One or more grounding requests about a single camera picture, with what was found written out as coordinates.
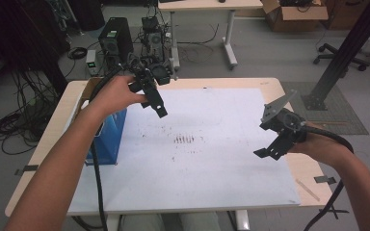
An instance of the forearm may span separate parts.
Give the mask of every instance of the forearm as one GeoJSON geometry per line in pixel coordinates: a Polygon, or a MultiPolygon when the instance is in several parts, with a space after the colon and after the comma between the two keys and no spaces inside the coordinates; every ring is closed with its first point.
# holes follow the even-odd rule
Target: forearm
{"type": "Polygon", "coordinates": [[[17,203],[7,230],[60,230],[103,115],[83,110],[50,150],[17,203]]]}
{"type": "Polygon", "coordinates": [[[334,168],[347,190],[359,230],[370,230],[370,171],[352,154],[334,168]]]}

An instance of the office chair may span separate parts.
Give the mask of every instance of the office chair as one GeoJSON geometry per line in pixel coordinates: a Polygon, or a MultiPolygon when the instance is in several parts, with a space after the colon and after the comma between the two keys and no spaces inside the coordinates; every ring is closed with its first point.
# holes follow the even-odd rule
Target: office chair
{"type": "MultiPolygon", "coordinates": [[[[331,45],[329,45],[327,43],[324,43],[324,45],[320,46],[318,48],[318,51],[319,52],[324,52],[326,49],[331,51],[332,54],[318,55],[317,58],[315,58],[315,60],[313,61],[314,64],[320,63],[320,60],[322,60],[322,59],[332,59],[332,58],[334,58],[335,53],[337,53],[337,51],[338,51],[336,48],[332,47],[331,45]]],[[[366,67],[369,66],[369,63],[367,63],[366,61],[360,60],[358,58],[353,58],[351,60],[351,62],[354,63],[354,64],[359,64],[359,66],[358,66],[359,71],[364,71],[364,70],[366,70],[366,67]]]]}

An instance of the black tape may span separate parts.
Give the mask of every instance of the black tape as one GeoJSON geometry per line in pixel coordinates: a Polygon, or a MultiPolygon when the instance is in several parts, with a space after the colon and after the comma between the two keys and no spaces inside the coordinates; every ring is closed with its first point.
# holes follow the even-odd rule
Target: black tape
{"type": "Polygon", "coordinates": [[[350,212],[347,211],[347,210],[336,210],[333,205],[331,205],[331,209],[328,210],[327,212],[328,213],[333,213],[334,216],[335,216],[335,219],[339,219],[338,214],[350,214],[350,212]]]}
{"type": "Polygon", "coordinates": [[[39,165],[25,166],[22,170],[17,169],[14,174],[18,175],[18,176],[22,176],[23,172],[25,172],[25,171],[36,171],[36,170],[38,170],[38,167],[39,167],[39,165]]]}
{"type": "Polygon", "coordinates": [[[36,171],[38,170],[39,165],[25,166],[23,172],[25,171],[36,171]]]}
{"type": "Polygon", "coordinates": [[[329,185],[332,185],[332,184],[337,183],[336,180],[334,179],[334,177],[328,177],[326,175],[316,176],[316,177],[314,177],[314,180],[315,180],[315,182],[317,182],[317,184],[327,182],[327,183],[329,183],[329,185]]]}

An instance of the hand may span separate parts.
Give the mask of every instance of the hand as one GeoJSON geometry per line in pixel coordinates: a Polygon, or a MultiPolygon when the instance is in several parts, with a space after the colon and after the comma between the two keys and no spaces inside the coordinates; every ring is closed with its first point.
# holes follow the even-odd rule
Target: hand
{"type": "MultiPolygon", "coordinates": [[[[306,125],[322,129],[311,122],[308,122],[306,125]]],[[[345,162],[346,157],[353,156],[347,147],[337,141],[313,133],[307,133],[306,140],[297,143],[288,152],[304,153],[312,159],[331,167],[338,167],[345,162]]]]}
{"type": "Polygon", "coordinates": [[[130,91],[128,84],[133,81],[133,76],[115,76],[104,86],[90,105],[105,117],[123,110],[131,104],[146,102],[143,94],[130,91]]]}

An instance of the gray floor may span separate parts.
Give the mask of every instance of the gray floor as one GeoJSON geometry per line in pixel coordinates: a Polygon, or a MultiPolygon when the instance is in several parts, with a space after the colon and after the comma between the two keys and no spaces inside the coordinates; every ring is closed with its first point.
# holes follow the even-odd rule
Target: gray floor
{"type": "MultiPolygon", "coordinates": [[[[178,37],[184,41],[201,41],[210,39],[213,31],[208,25],[179,26],[178,37]]],[[[137,35],[138,29],[133,29],[132,37],[137,35]]],[[[232,46],[239,62],[232,71],[229,70],[224,49],[221,47],[221,36],[225,34],[225,26],[215,39],[208,45],[213,50],[202,46],[183,46],[188,54],[188,60],[183,59],[178,72],[180,78],[224,78],[224,77],[276,77],[280,81],[290,82],[317,82],[329,61],[312,63],[317,55],[315,45],[328,42],[340,45],[347,32],[325,31],[319,26],[316,31],[308,33],[273,33],[262,19],[235,21],[232,35],[232,46]]],[[[72,46],[88,46],[96,42],[92,35],[72,37],[72,46]]],[[[369,55],[370,46],[364,50],[369,55]]],[[[63,73],[67,73],[72,61],[63,57],[59,61],[63,73]]],[[[84,61],[78,61],[76,67],[69,75],[69,80],[87,79],[89,74],[84,69],[84,61]]],[[[350,66],[345,78],[337,83],[345,98],[355,110],[357,116],[370,134],[370,68],[364,72],[357,71],[350,66]]],[[[16,109],[16,88],[8,70],[0,73],[0,118],[16,109]]],[[[370,135],[345,136],[356,154],[370,167],[370,135]]],[[[14,138],[8,146],[12,149],[22,148],[21,138],[14,138]]],[[[16,156],[5,155],[0,146],[0,230],[7,218],[4,210],[20,177],[14,175],[15,171],[28,163],[32,151],[16,156]]],[[[330,168],[322,165],[328,176],[339,179],[330,168]]],[[[338,214],[338,219],[332,213],[324,216],[312,230],[357,230],[357,224],[352,213],[348,196],[343,192],[335,202],[335,209],[349,211],[350,214],[338,214]]],[[[318,212],[317,208],[283,208],[283,209],[257,209],[250,210],[251,230],[302,230],[310,219],[318,212]]],[[[220,224],[223,231],[232,230],[225,212],[219,212],[220,224]]],[[[86,218],[92,223],[98,223],[98,218],[86,218]]],[[[175,214],[164,215],[167,230],[181,230],[175,214]]],[[[67,218],[64,230],[82,230],[71,218],[67,218]]]]}

